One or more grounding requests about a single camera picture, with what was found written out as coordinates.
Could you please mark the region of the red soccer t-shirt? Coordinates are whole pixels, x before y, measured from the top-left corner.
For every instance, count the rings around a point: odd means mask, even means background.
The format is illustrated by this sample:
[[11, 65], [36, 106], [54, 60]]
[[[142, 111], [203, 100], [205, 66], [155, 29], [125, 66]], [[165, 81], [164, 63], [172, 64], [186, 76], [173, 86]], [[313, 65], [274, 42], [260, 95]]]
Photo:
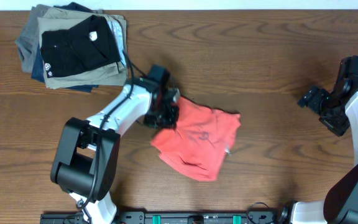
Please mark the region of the red soccer t-shirt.
[[150, 144], [177, 172], [200, 182], [217, 180], [225, 156], [235, 144], [241, 115], [201, 106], [184, 97], [178, 107], [177, 126], [159, 131]]

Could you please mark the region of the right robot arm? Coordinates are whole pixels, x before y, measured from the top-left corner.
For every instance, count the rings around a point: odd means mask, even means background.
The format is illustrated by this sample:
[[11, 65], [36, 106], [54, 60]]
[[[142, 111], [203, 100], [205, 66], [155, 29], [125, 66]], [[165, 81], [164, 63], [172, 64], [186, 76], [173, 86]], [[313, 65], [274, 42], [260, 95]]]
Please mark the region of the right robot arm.
[[[358, 79], [352, 83], [358, 85]], [[329, 190], [324, 200], [296, 202], [290, 223], [358, 223], [358, 90], [346, 103], [345, 112], [352, 132], [354, 167]]]

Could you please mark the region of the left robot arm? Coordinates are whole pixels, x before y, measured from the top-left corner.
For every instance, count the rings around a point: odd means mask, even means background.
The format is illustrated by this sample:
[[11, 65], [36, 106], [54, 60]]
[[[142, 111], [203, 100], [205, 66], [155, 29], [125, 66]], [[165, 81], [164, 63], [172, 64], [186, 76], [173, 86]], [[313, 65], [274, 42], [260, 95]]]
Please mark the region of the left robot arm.
[[134, 78], [99, 113], [65, 123], [50, 179], [75, 199], [79, 212], [57, 223], [113, 223], [117, 208], [109, 190], [122, 136], [140, 117], [152, 128], [175, 127], [179, 97], [165, 80]]

